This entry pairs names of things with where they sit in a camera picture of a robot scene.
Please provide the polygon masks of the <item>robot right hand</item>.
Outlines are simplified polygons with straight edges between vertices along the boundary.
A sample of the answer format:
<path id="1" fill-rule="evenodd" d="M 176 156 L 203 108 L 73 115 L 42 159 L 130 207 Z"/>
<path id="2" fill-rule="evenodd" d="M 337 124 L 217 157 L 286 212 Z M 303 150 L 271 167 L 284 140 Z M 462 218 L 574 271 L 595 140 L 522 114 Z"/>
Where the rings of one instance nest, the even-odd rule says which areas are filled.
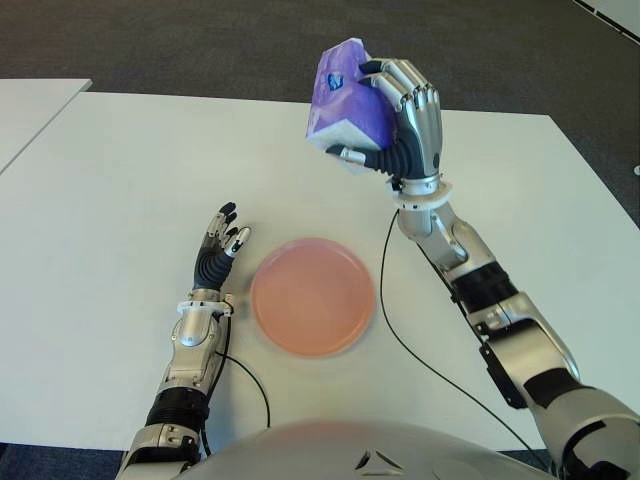
<path id="1" fill-rule="evenodd" d="M 398 180 L 438 177 L 443 131 L 437 89 L 406 59 L 373 58 L 359 70 L 364 74 L 359 83 L 379 91 L 393 107 L 393 141 L 378 151 L 334 143 L 326 152 Z"/>

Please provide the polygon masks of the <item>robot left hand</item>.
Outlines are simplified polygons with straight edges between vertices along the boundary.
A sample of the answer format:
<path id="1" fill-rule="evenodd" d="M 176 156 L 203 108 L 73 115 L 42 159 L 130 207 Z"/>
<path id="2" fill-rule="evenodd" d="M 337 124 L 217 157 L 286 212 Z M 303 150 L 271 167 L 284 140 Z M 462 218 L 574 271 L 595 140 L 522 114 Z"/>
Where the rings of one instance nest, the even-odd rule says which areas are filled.
<path id="1" fill-rule="evenodd" d="M 223 205 L 211 219 L 194 266 L 194 289 L 219 291 L 229 276 L 238 252 L 251 236 L 251 228 L 233 227 L 236 204 Z"/>

